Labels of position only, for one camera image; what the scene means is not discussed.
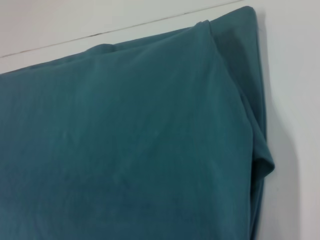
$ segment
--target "wall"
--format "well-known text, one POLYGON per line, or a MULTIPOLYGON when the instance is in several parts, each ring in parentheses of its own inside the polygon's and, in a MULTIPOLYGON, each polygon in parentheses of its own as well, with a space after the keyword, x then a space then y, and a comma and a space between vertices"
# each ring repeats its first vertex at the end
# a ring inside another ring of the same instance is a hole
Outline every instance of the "wall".
MULTIPOLYGON (((176 0, 176 4, 183 6, 184 1, 176 0)), ((242 0, 0 58, 0 72, 81 52, 100 43, 189 27, 247 5, 254 7, 258 15, 268 144, 276 163, 276 170, 265 181, 258 239, 320 239, 320 3, 317 1, 242 0)), ((148 9, 141 6, 136 11, 138 16, 148 9)))

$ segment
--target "teal cloth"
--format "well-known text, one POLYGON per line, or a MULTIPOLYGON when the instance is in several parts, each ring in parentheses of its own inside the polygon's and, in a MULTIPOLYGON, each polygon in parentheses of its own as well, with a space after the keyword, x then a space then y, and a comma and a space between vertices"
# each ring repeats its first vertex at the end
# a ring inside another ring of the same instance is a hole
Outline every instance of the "teal cloth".
POLYGON ((0 239, 248 240, 274 169, 257 20, 0 75, 0 239))

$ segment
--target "teal pillowcase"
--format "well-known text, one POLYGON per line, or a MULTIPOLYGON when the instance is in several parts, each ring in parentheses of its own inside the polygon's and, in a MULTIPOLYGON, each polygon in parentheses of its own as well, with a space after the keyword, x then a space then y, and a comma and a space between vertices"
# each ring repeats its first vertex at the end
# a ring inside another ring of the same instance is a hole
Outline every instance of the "teal pillowcase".
POLYGON ((245 7, 0 75, 0 237, 247 240, 274 169, 245 7))

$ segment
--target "teal fabric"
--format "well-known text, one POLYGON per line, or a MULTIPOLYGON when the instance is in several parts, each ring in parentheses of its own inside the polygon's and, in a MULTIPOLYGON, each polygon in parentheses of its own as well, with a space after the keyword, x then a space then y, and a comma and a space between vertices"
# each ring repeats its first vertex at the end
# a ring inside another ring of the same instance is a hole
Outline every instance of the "teal fabric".
POLYGON ((261 76, 250 7, 0 75, 0 239, 253 239, 261 76))

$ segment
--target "white wall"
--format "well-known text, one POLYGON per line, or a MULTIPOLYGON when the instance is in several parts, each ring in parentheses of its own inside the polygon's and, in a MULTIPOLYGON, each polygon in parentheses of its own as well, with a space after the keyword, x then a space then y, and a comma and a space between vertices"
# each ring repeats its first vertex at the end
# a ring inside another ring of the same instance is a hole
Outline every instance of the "white wall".
MULTIPOLYGON (((176 6, 185 4, 175 0, 176 6)), ((212 20, 242 6, 257 11, 268 143, 276 163, 265 181, 259 240, 320 239, 320 3, 243 0, 179 17, 0 58, 0 73, 212 20)), ((148 8, 140 5, 138 16, 148 8)), ((12 48, 10 42, 3 48, 12 48)))

